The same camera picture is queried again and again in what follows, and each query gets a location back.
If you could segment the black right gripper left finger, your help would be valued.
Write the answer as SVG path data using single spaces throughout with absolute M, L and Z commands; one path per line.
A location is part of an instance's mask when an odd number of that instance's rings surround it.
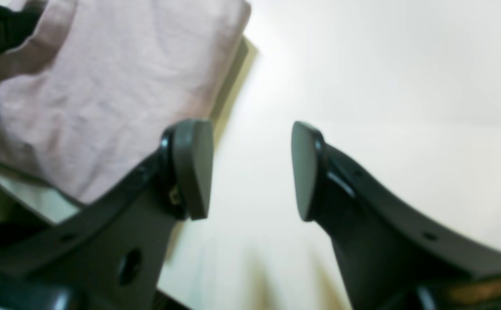
M 93 204 L 0 251 L 0 310 L 149 310 L 177 222 L 208 216 L 213 126 L 170 126 Z

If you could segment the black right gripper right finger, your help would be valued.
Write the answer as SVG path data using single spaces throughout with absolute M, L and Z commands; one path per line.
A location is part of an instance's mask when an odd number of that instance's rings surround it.
M 501 310 L 501 251 L 418 212 L 296 121 L 297 208 L 331 239 L 355 310 Z

